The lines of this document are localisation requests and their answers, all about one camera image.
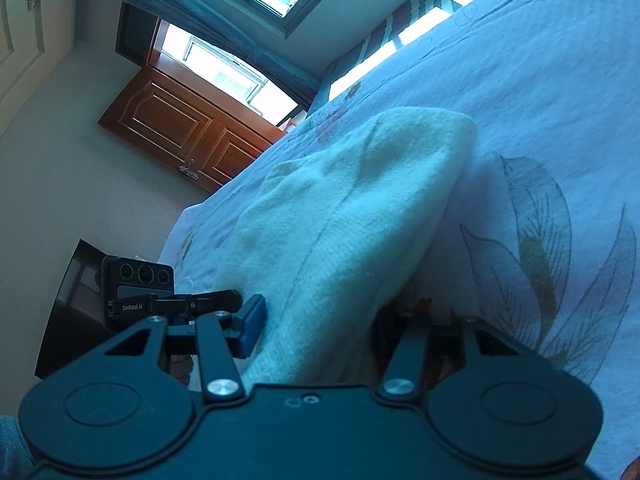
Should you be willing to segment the brown wooden door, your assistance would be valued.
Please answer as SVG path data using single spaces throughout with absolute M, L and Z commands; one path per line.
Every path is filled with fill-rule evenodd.
M 142 69 L 99 125 L 213 193 L 284 131 L 163 52 L 168 27 L 156 21 Z

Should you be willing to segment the dark teal curtain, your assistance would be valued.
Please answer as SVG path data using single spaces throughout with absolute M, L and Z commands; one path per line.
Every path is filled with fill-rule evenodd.
M 122 0 L 254 66 L 291 99 L 311 107 L 320 81 L 243 32 L 205 0 Z

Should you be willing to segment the cream knitted sweater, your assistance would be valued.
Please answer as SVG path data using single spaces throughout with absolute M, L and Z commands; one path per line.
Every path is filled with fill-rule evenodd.
M 372 382 L 375 315 L 423 258 L 476 134 L 469 116 L 399 107 L 270 172 L 216 275 L 267 301 L 245 385 Z

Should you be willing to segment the striped bed sheet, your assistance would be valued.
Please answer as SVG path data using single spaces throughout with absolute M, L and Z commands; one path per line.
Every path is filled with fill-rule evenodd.
M 386 58 L 446 21 L 474 0 L 406 0 L 375 26 L 355 47 L 326 69 L 311 113 L 362 78 Z

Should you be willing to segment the floral white bed sheet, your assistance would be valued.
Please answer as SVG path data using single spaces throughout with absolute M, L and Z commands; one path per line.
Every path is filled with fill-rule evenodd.
M 426 252 L 390 300 L 476 316 L 593 388 L 600 477 L 639 459 L 639 0 L 475 0 L 181 214 L 160 261 L 199 294 L 278 165 L 399 107 L 472 119 Z

